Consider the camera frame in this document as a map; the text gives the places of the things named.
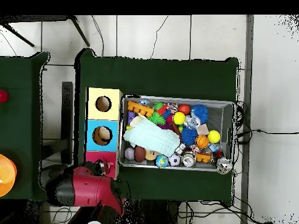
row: towel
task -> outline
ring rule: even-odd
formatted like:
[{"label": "towel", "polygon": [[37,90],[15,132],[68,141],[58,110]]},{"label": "towel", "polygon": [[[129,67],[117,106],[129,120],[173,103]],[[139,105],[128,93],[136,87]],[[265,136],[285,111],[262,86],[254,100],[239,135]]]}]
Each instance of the towel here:
[{"label": "towel", "polygon": [[169,129],[161,129],[148,119],[143,119],[135,128],[124,133],[124,140],[167,157],[172,156],[180,145],[180,138]]}]

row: red ball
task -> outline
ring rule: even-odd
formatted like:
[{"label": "red ball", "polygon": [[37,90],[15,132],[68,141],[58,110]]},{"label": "red ball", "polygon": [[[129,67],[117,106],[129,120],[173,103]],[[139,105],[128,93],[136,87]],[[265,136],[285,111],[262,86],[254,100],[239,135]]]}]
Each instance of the red ball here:
[{"label": "red ball", "polygon": [[8,100],[8,94],[0,89],[0,103],[4,103]]},{"label": "red ball", "polygon": [[186,105],[186,104],[180,105],[179,111],[181,113],[183,113],[184,115],[187,115],[187,114],[190,113],[190,107],[188,105]]}]

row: orange bowl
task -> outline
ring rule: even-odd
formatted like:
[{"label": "orange bowl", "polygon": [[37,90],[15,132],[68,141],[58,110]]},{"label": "orange bowl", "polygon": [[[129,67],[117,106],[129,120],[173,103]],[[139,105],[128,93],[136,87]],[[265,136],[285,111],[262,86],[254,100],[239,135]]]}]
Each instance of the orange bowl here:
[{"label": "orange bowl", "polygon": [[15,164],[3,155],[0,155],[0,197],[7,194],[15,183],[16,178]]}]

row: green tabletop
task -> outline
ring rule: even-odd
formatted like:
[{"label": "green tabletop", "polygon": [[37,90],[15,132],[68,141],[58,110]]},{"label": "green tabletop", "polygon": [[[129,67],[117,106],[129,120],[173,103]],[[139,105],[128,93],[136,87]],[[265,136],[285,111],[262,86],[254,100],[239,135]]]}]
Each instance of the green tabletop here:
[{"label": "green tabletop", "polygon": [[9,100],[0,103],[0,154],[12,160],[18,170],[11,191],[1,197],[45,200],[40,188],[41,162],[41,69],[47,52],[30,58],[0,57],[0,89]]},{"label": "green tabletop", "polygon": [[[75,114],[79,120],[79,139],[75,142],[78,161],[83,161],[87,87],[120,89],[127,95],[234,102],[237,67],[236,58],[226,61],[101,58],[94,56],[91,49],[83,49],[75,60],[75,104],[79,101],[79,115]],[[232,173],[120,167],[118,178],[123,182],[120,184],[123,197],[127,196],[127,181],[133,198],[231,203]]]}]

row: orange ball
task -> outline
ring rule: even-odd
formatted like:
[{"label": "orange ball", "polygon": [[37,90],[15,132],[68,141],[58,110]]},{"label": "orange ball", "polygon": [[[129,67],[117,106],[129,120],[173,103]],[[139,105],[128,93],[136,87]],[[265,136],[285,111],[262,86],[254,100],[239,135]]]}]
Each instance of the orange ball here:
[{"label": "orange ball", "polygon": [[200,149],[204,149],[206,146],[208,146],[209,141],[206,136],[199,135],[195,139],[195,143]]},{"label": "orange ball", "polygon": [[186,104],[180,105],[179,111],[181,113],[183,113],[184,115],[187,115],[187,114],[190,113],[190,107],[188,105],[186,105]]}]

